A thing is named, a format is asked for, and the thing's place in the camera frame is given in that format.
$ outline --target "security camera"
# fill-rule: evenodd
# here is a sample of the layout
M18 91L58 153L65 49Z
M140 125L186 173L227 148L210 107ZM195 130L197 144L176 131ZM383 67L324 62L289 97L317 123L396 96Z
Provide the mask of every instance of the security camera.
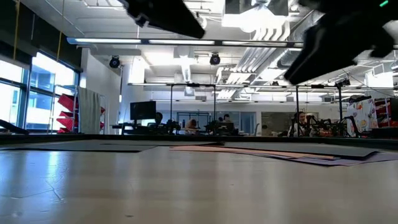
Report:
M213 53L213 55L210 58L210 65L218 65L220 64L221 59L218 56L218 53Z
M118 68L120 65L120 60L119 60L119 56L112 56L112 59L109 63L109 66L111 68Z

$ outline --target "ceiling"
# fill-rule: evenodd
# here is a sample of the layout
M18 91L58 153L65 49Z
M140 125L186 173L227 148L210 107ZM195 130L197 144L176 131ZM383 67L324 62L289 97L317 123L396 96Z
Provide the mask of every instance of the ceiling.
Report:
M139 28L134 21L126 14L125 10L120 10L122 4L117 0L65 0L65 7L62 10L63 0L21 0L23 4L33 10L41 18L51 25L62 30L69 37L97 37L97 38L162 38L162 39L184 39L186 37L173 34L164 30ZM193 12L196 9L206 9L208 13L200 15L207 18L206 34L204 39L220 40L249 40L253 39L255 32L247 33L238 27L223 27L221 20L224 12L224 0L185 0L186 5ZM289 0L289 7L296 6L297 1ZM289 13L284 19L289 22L291 33L304 21L309 10L304 7L297 7L295 13ZM386 25L386 29L394 36L398 37L398 23L391 22ZM167 77L175 77L176 73L181 73L181 66L167 65L174 57L174 46L151 46L151 45L97 45L95 47L106 47L111 49L134 49L142 50L150 70L146 71L148 80L162 80ZM209 80L209 75L213 79L220 66L211 66L209 64L211 53L218 52L221 57L221 64L236 66L245 52L249 49L243 47L192 47L194 55L197 56L197 62L191 65L193 79ZM278 56L277 53L270 53L269 58ZM364 52L358 58L360 65L349 67L344 70L338 70L322 77L310 80L308 83L333 83L339 78L346 77L345 72L363 80L365 71L372 69L376 65L386 61L375 62ZM107 65L110 55L103 55L99 59ZM122 62L131 62L132 57L121 57ZM390 54L385 60L392 63L394 54ZM351 84L360 85L356 80Z

